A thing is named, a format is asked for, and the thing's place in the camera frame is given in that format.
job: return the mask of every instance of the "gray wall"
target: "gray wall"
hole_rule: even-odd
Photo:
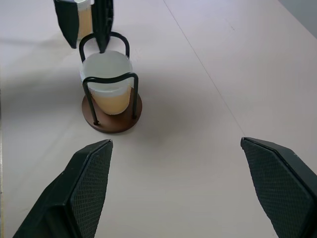
[[[317,38],[317,0],[279,0]]]

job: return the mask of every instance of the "brown circular base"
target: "brown circular base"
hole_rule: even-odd
[[[93,99],[94,108],[96,111],[99,125],[94,125],[93,116],[90,111],[87,97],[85,96],[81,105],[83,115],[88,124],[95,130],[103,133],[119,133],[124,132],[133,127],[140,118],[142,111],[142,101],[140,95],[138,95],[137,101],[137,117],[132,119],[132,105],[133,105],[134,90],[131,89],[130,104],[128,108],[118,115],[108,115],[104,113]]]

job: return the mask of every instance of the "white table surface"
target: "white table surface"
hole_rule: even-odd
[[[317,40],[277,0],[114,0],[114,9],[143,112],[107,135],[82,116],[79,53],[52,1],[0,3],[5,237],[77,150],[108,138],[96,238],[276,237],[240,139],[292,148],[317,172]]]

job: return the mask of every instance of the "black wire cup holder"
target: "black wire cup holder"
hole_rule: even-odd
[[[130,45],[128,40],[122,36],[121,34],[117,33],[117,32],[111,32],[110,36],[113,37],[117,37],[119,39],[121,39],[124,44],[125,44],[125,55],[128,57],[128,59],[130,59]],[[80,54],[80,58],[82,63],[85,61],[86,57],[85,57],[85,53],[84,53],[84,46],[87,43],[87,41],[89,41],[90,39],[94,38],[94,34],[89,34],[87,36],[85,36],[79,43],[79,54]],[[91,92],[89,90],[88,87],[88,83],[89,82],[93,82],[93,83],[101,83],[101,84],[111,84],[111,83],[118,83],[121,82],[123,80],[126,80],[128,78],[133,78],[134,79],[134,87],[133,89],[131,89],[131,94],[132,94],[132,113],[130,115],[130,118],[127,117],[125,115],[124,119],[122,117],[120,117],[119,115],[102,115],[102,117],[107,117],[106,119],[104,119],[105,123],[107,123],[108,125],[104,125],[102,124],[98,118],[97,118],[97,114],[96,114],[96,109],[95,107],[98,107],[97,104],[94,103],[93,101],[93,97],[91,95]],[[136,73],[134,72],[127,72],[123,75],[120,75],[118,77],[113,77],[113,78],[98,78],[98,77],[86,77],[83,82],[82,82],[83,88],[84,88],[84,92],[85,92],[85,97],[83,100],[83,104],[82,104],[82,109],[83,109],[83,114],[84,117],[86,119],[86,121],[90,124],[90,126],[92,126],[94,129],[100,131],[100,132],[104,132],[104,133],[119,133],[119,132],[123,132],[125,130],[128,130],[129,128],[131,128],[139,119],[140,115],[141,115],[141,111],[142,111],[142,101],[140,96],[138,95],[138,89],[139,89],[139,77]],[[85,113],[87,110],[84,110],[85,107],[85,103],[84,101],[87,100],[88,101],[88,105],[90,108],[90,113],[92,115],[92,119],[93,119],[93,123],[91,123],[91,120],[87,119],[87,114]]]

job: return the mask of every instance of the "white cup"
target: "white cup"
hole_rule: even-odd
[[[127,56],[117,51],[90,55],[82,64],[80,77],[114,78],[132,71]],[[101,110],[108,115],[117,115],[127,109],[130,102],[132,78],[118,83],[88,83],[88,88]]]

